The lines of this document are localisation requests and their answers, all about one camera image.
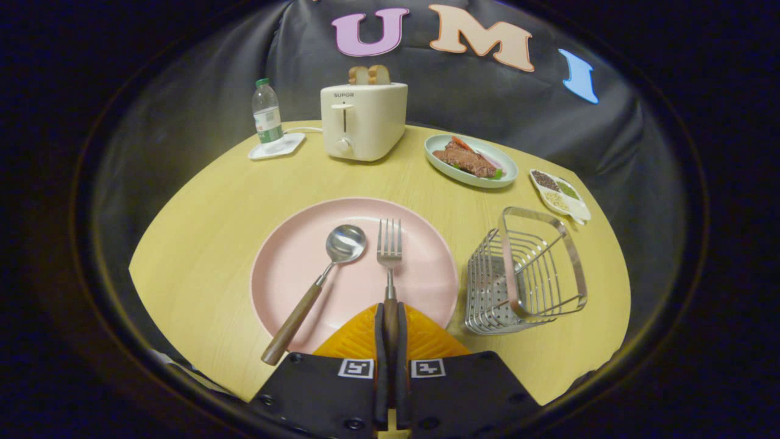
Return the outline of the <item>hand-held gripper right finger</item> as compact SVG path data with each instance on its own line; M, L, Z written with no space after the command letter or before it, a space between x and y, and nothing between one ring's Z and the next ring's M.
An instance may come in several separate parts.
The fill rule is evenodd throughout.
M493 351L470 352L411 305L399 305L396 397L412 438L502 438L541 406Z

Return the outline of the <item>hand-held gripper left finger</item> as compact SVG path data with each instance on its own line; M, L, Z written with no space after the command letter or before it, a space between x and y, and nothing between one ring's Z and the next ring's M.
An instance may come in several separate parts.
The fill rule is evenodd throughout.
M311 438L374 438L387 425L384 307L349 320L310 355L291 352L250 402L254 414Z

